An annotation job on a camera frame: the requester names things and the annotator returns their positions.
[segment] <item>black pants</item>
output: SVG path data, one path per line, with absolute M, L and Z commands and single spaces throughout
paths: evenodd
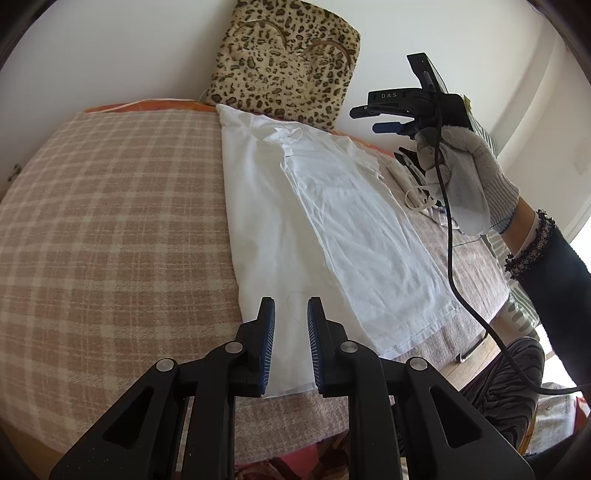
M 522 337 L 507 348 L 527 377 L 541 385 L 544 350 L 539 342 Z M 502 353 L 460 392 L 514 448 L 519 446 L 533 418 L 538 394 L 524 385 Z

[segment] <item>folded white shirt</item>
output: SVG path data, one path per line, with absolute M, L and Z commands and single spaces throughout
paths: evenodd
M 230 247 L 244 321 L 275 299 L 268 395 L 314 388 L 306 304 L 393 358 L 458 308 L 375 158 L 347 137 L 218 105 Z

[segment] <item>silver bolt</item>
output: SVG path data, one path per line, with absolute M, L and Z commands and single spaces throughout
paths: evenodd
M 226 352 L 240 353 L 242 352 L 242 344 L 240 342 L 230 342 L 226 344 Z
M 340 344 L 340 349 L 345 353 L 354 353 L 358 350 L 357 343 L 347 340 Z
M 428 363 L 424 358 L 416 356 L 410 359 L 409 365 L 413 370 L 426 370 Z
M 156 364 L 156 368 L 161 372 L 168 372 L 172 370 L 174 367 L 174 362 L 170 358 L 163 358 L 162 360 L 158 360 Z

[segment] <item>black cable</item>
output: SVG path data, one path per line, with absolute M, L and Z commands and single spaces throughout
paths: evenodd
M 560 388 L 560 389 L 552 389 L 552 388 L 543 388 L 538 387 L 535 385 L 523 372 L 521 367 L 517 365 L 517 362 L 511 355 L 509 349 L 505 346 L 501 337 L 494 331 L 494 329 L 482 318 L 474 308 L 462 297 L 462 294 L 458 291 L 456 284 L 453 281 L 453 229 L 452 225 L 452 212 L 449 208 L 449 200 L 447 199 L 447 193 L 445 191 L 445 184 L 443 183 L 443 178 L 441 176 L 441 170 L 439 169 L 439 146 L 441 144 L 441 129 L 443 128 L 442 123 L 443 120 L 441 119 L 441 106 L 439 105 L 439 97 L 437 94 L 434 94 L 435 97 L 435 104 L 436 104 L 436 115 L 437 115 L 437 137 L 435 140 L 435 153 L 434 153 L 434 160 L 435 160 L 435 171 L 437 172 L 437 179 L 439 181 L 439 186 L 441 188 L 441 195 L 443 196 L 443 203 L 445 205 L 446 216 L 447 216 L 447 280 L 449 281 L 449 286 L 452 289 L 453 294 L 457 298 L 457 301 L 462 304 L 462 306 L 472 315 L 478 323 L 486 330 L 486 332 L 492 337 L 495 341 L 501 353 L 505 357 L 505 359 L 509 362 L 511 368 L 515 371 L 515 373 L 521 378 L 521 380 L 526 384 L 527 387 L 532 389 L 534 392 L 539 393 L 540 395 L 567 395 L 571 393 L 575 393 L 581 391 L 582 388 L 591 388 L 591 384 L 585 385 L 578 385 L 576 387 L 571 388 Z

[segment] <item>gloved hand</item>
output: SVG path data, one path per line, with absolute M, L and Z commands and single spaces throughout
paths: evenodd
M 443 200 L 435 170 L 436 130 L 417 134 L 417 154 L 431 196 Z M 491 227 L 499 233 L 507 229 L 519 201 L 519 188 L 503 174 L 486 141 L 462 127 L 443 127 L 440 144 L 440 170 L 452 216 L 468 235 L 486 233 Z

